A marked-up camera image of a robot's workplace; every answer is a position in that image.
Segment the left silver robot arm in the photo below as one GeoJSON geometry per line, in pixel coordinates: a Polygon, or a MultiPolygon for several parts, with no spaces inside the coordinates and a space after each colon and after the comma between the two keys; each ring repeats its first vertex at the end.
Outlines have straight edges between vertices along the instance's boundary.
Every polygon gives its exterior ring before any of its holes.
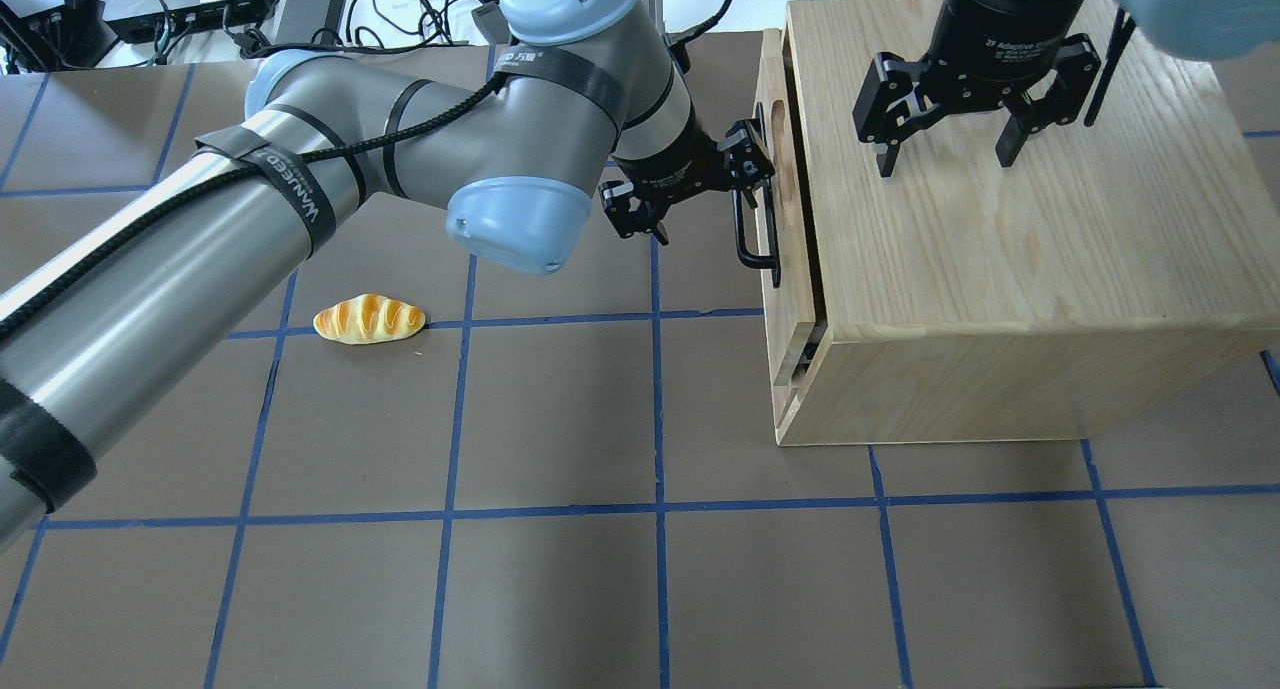
{"type": "Polygon", "coordinates": [[[753,200],[760,120],[707,134],[641,0],[499,0],[515,42],[480,88],[351,54],[264,60],[244,120],[3,295],[3,544],[99,461],[371,193],[445,210],[477,259],[561,270],[599,193],[663,238],[696,193],[753,200]]]}

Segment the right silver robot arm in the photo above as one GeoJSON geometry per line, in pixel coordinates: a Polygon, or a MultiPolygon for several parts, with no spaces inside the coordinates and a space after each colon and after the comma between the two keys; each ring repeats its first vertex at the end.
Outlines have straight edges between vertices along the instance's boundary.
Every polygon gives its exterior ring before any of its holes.
{"type": "Polygon", "coordinates": [[[1005,110],[995,152],[1015,164],[1050,126],[1094,124],[1130,38],[1187,60],[1239,58],[1277,38],[1279,0],[943,0],[915,61],[879,53],[852,108],[882,177],[902,143],[948,117],[1005,110]]]}

